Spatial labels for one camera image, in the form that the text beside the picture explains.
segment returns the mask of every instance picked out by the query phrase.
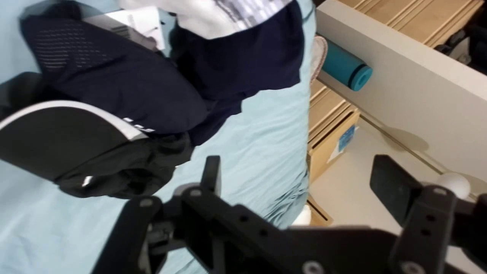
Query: black fabric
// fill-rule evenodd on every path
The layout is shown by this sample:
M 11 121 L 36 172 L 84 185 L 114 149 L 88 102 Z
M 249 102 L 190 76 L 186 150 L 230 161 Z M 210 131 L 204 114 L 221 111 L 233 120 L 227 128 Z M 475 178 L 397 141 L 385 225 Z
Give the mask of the black fabric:
M 205 118 L 205 102 L 167 58 L 81 21 L 77 6 L 61 1 L 21 19 L 50 86 L 155 134 L 181 134 Z
M 91 112 L 47 108 L 0 128 L 0 158 L 55 179 L 126 141 L 117 128 Z
M 176 29 L 172 44 L 178 70 L 213 102 L 208 117 L 190 131 L 193 143 L 201 144 L 240 112 L 243 99 L 300 82 L 303 15 L 292 1 L 263 24 L 225 38 L 204 39 Z
M 1 160 L 73 196 L 152 195 L 193 150 L 187 134 L 131 141 L 103 117 L 70 106 L 33 109 L 0 125 Z
M 91 158 L 55 181 L 61 190 L 73 196 L 152 195 L 172 178 L 175 166 L 190 160 L 192 150 L 187 134 L 143 138 Z M 87 175 L 93 176 L 93 181 L 82 187 Z
M 466 27 L 466 32 L 470 36 L 470 67 L 487 73 L 487 27 L 472 24 Z
M 39 102 L 38 91 L 42 86 L 42 76 L 39 73 L 21 73 L 15 77 L 0 83 L 0 111 L 4 117 Z

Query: blue foam roller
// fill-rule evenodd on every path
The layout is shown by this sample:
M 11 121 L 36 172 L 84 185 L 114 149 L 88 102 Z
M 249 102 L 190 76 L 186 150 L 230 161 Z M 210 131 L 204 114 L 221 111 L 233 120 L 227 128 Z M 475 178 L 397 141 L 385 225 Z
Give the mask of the blue foam roller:
M 330 41 L 322 70 L 353 91 L 359 91 L 373 74 L 373 70 L 362 59 Z

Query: clothing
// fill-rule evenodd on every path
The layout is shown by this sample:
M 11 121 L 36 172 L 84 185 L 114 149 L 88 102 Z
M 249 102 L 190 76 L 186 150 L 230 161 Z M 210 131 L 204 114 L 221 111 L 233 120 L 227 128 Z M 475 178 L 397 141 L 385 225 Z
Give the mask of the clothing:
M 487 74 L 487 27 L 470 24 L 466 32 L 470 36 L 469 51 L 472 62 L 469 65 Z
M 292 1 L 263 24 L 219 39 L 175 30 L 172 58 L 178 70 L 213 102 L 208 117 L 190 129 L 195 144 L 208 140 L 230 115 L 240 112 L 243 99 L 300 82 L 301 18 L 298 3 Z
M 310 82 L 313 82 L 318 77 L 327 54 L 329 54 L 329 42 L 322 36 L 315 36 L 313 58 L 312 58 L 312 65 L 310 65 L 313 74 L 310 77 Z
M 147 138 L 87 103 L 35 103 L 0 121 L 0 158 L 74 196 L 134 198 L 163 187 L 193 146 L 187 134 Z
M 160 135 L 187 132 L 205 118 L 207 103 L 167 58 L 82 21 L 84 9 L 61 1 L 21 19 L 42 76 L 56 90 L 46 99 L 85 102 Z
M 291 0 L 119 0 L 123 9 L 158 6 L 178 16 L 178 26 L 205 39 L 259 26 Z
M 0 83 L 0 120 L 24 106 L 36 103 L 36 93 L 41 85 L 42 76 L 38 73 L 21 73 Z

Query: screw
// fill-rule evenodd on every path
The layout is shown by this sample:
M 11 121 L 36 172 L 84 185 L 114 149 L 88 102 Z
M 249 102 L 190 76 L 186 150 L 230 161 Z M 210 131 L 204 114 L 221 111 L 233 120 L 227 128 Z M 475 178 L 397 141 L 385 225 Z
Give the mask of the screw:
M 309 260 L 303 265 L 303 274 L 324 274 L 324 271 L 318 262 Z
M 447 191 L 446 191 L 444 188 L 438 188 L 438 187 L 434 188 L 434 191 L 435 191 L 437 195 L 444 195 L 444 196 L 447 195 Z
M 154 204 L 152 199 L 141 199 L 140 207 L 151 207 Z
M 418 263 L 415 262 L 403 262 L 400 265 L 402 271 L 405 274 L 426 274 L 426 271 L 423 269 L 423 266 L 420 266 Z
M 201 190 L 199 188 L 193 188 L 189 195 L 190 196 L 201 196 Z

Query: mattress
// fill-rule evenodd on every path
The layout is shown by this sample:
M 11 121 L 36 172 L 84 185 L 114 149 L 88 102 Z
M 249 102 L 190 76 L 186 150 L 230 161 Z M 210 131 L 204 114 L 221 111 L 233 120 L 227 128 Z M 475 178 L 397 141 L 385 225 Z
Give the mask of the mattress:
M 0 82 L 38 71 L 20 36 L 17 16 L 38 0 L 0 1 Z M 84 0 L 103 12 L 112 1 Z M 222 129 L 198 146 L 189 163 L 155 195 L 170 199 L 173 190 L 196 182 L 207 155 L 222 158 L 222 198 L 243 204 L 277 227 L 287 227 L 306 202 L 306 143 L 313 6 L 300 0 L 306 33 L 301 82 L 278 91 L 262 91 L 242 105 Z M 167 36 L 173 18 L 163 13 Z M 85 274 L 93 269 L 120 208 L 114 198 L 73 198 L 55 184 L 0 161 L 0 272 Z M 163 272 L 202 272 L 184 249 L 169 254 Z

